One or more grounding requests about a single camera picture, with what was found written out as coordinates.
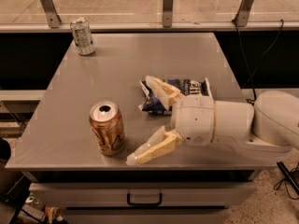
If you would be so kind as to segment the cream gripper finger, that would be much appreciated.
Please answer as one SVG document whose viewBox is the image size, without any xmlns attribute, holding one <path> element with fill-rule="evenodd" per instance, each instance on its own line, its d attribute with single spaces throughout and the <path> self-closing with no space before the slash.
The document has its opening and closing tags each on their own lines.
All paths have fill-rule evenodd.
<svg viewBox="0 0 299 224">
<path fill-rule="evenodd" d="M 176 129 L 167 131 L 164 126 L 158 129 L 149 140 L 126 159 L 127 165 L 138 165 L 162 157 L 180 146 L 183 137 Z"/>
<path fill-rule="evenodd" d="M 184 97 L 180 89 L 161 81 L 157 77 L 146 76 L 146 83 L 164 107 L 171 107 Z"/>
</svg>

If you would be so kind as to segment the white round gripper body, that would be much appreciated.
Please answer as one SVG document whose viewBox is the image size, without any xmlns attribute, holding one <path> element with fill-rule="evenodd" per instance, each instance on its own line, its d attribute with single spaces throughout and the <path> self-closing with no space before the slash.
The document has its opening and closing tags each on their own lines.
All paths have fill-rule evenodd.
<svg viewBox="0 0 299 224">
<path fill-rule="evenodd" d="M 206 146 L 214 132 L 214 100 L 201 95 L 179 99 L 172 107 L 171 128 L 189 145 Z"/>
</svg>

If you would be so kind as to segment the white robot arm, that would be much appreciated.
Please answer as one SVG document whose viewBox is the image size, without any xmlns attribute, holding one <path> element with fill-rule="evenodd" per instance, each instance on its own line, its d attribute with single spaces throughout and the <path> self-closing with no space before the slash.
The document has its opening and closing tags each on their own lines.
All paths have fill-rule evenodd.
<svg viewBox="0 0 299 224">
<path fill-rule="evenodd" d="M 287 92 L 265 91 L 251 105 L 216 101 L 210 93 L 184 95 L 153 76 L 146 77 L 146 84 L 172 111 L 171 130 L 158 129 L 127 157 L 129 165 L 152 161 L 182 143 L 227 146 L 262 161 L 281 161 L 292 148 L 299 149 L 299 98 Z"/>
</svg>

